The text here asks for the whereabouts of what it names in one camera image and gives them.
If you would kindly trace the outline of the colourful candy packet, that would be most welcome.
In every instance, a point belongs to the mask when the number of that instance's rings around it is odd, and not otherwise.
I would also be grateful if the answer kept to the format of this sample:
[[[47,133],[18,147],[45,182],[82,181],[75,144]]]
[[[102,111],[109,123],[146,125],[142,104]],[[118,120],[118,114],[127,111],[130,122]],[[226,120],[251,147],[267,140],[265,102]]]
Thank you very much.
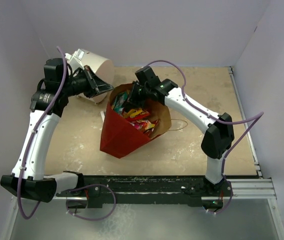
[[[151,113],[143,108],[133,108],[129,111],[123,109],[121,116],[147,137],[150,137],[159,122],[159,119],[152,120]]]

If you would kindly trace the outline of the red paper bag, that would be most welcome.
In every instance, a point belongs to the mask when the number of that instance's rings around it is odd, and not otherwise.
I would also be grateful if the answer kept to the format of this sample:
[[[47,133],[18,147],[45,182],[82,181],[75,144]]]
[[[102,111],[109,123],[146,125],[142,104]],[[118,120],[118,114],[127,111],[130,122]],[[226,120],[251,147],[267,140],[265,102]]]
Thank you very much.
[[[126,119],[112,109],[112,103],[116,96],[126,90],[131,90],[132,83],[117,86],[109,95],[106,104],[106,113],[100,136],[100,151],[118,159],[123,158],[145,144],[159,138],[169,131],[172,126],[172,118],[167,106],[148,99],[146,109],[150,110],[148,119],[157,121],[155,130],[149,135],[137,130]]]

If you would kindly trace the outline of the teal candy packet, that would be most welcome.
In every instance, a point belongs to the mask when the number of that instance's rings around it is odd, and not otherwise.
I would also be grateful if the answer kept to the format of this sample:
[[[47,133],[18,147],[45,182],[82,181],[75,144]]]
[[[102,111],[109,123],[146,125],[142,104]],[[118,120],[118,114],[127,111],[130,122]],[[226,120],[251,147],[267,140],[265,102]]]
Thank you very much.
[[[119,93],[115,97],[115,99],[114,99],[114,101],[113,101],[113,103],[111,105],[111,108],[113,110],[121,109],[123,107],[124,103],[126,102],[126,100],[128,99],[128,96],[129,96],[129,94],[128,94],[127,91]]]

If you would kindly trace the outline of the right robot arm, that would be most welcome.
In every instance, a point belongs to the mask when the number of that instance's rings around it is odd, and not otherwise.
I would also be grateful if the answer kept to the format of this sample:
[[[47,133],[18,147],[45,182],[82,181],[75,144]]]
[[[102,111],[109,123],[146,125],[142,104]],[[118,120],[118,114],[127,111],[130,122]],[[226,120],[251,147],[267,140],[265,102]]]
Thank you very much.
[[[135,76],[137,80],[133,82],[126,108],[142,107],[152,100],[177,111],[201,130],[204,136],[200,147],[207,156],[204,190],[210,196],[217,195],[222,190],[223,158],[235,138],[232,117],[188,98],[172,80],[161,81],[150,66],[140,68]]]

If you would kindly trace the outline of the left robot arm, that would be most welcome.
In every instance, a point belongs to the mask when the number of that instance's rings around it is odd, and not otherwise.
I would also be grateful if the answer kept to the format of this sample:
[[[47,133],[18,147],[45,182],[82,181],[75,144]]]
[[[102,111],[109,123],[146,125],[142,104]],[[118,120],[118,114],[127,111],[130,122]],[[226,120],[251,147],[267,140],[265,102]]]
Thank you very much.
[[[31,97],[29,127],[22,151],[11,174],[1,177],[0,185],[16,197],[48,203],[65,190],[73,196],[85,191],[81,173],[65,171],[45,176],[49,145],[69,97],[84,94],[92,98],[114,87],[88,65],[71,67],[62,58],[47,60],[43,70],[44,78]]]

